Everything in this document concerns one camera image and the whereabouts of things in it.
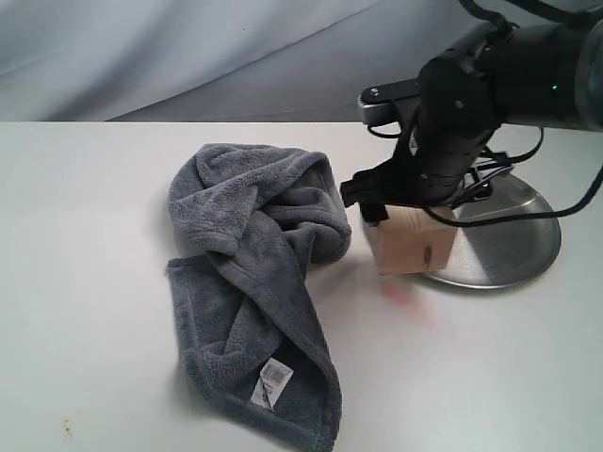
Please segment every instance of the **fleece towel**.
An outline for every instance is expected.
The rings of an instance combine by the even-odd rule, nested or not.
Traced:
[[[304,451],[332,450],[341,392],[304,285],[310,263],[350,245],[326,155],[205,145],[174,178],[169,208],[204,251],[168,265],[194,387],[231,419]]]

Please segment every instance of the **table surface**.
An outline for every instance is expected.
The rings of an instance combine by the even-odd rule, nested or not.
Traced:
[[[493,146],[537,138],[505,127]],[[339,182],[394,144],[349,123],[0,123],[0,450],[288,450],[213,413],[179,368],[165,266],[190,250],[166,196],[214,141],[323,151]],[[549,131],[515,174],[565,207],[601,142]],[[349,218],[348,255],[308,278],[343,391],[335,450],[600,450],[600,199],[562,221],[545,275],[497,292],[405,277],[384,297]]]

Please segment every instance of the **stainless steel base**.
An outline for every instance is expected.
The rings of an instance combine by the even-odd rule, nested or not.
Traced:
[[[493,180],[487,201],[464,204],[459,219],[551,211],[531,186],[509,175]],[[529,281],[555,261],[562,243],[559,221],[512,221],[481,228],[459,229],[445,270],[424,273],[430,279],[462,287],[494,289]]]

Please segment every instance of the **wooden block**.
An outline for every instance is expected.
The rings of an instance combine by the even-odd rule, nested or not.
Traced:
[[[420,209],[386,206],[389,219],[365,224],[368,243],[382,274],[401,275],[446,268],[458,228],[431,219]],[[447,207],[434,212],[454,218]]]

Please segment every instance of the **towel tag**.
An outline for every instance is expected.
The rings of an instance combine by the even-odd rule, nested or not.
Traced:
[[[293,370],[274,358],[270,358],[260,372],[260,378],[255,384],[251,402],[273,412],[274,405],[276,405],[291,377],[293,377]]]

